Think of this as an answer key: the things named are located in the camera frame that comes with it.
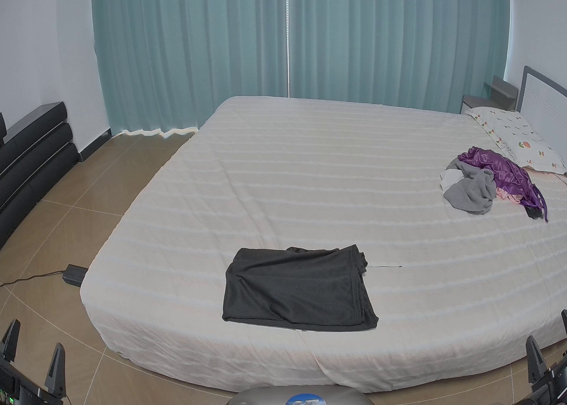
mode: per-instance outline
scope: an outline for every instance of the white wall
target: white wall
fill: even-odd
[[[505,79],[518,89],[525,65],[567,87],[567,0],[511,0]]]
[[[79,151],[108,130],[91,0],[0,0],[0,111],[6,125],[61,100]]]

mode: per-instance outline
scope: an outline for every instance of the white headboard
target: white headboard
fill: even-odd
[[[526,66],[517,111],[567,164],[567,89]]]

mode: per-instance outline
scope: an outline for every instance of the power adapter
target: power adapter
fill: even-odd
[[[77,265],[71,265],[69,263],[67,269],[63,273],[63,280],[68,284],[80,287],[88,270],[88,268],[78,267]]]

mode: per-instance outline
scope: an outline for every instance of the pillowcase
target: pillowcase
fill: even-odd
[[[465,113],[474,118],[494,139],[502,155],[518,166],[556,174],[567,172],[561,157],[519,112],[474,107]]]

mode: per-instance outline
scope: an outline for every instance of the bed sheet wrinkle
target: bed sheet wrinkle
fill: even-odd
[[[563,338],[567,186],[530,173],[549,224],[504,201],[463,214],[439,174],[471,146],[496,148],[464,115],[231,98],[132,203],[89,268],[85,308],[134,363],[232,391],[338,382],[371,392],[512,362],[529,334]],[[370,265],[403,265],[365,273],[375,330],[222,321],[224,273],[241,247],[352,244]]]

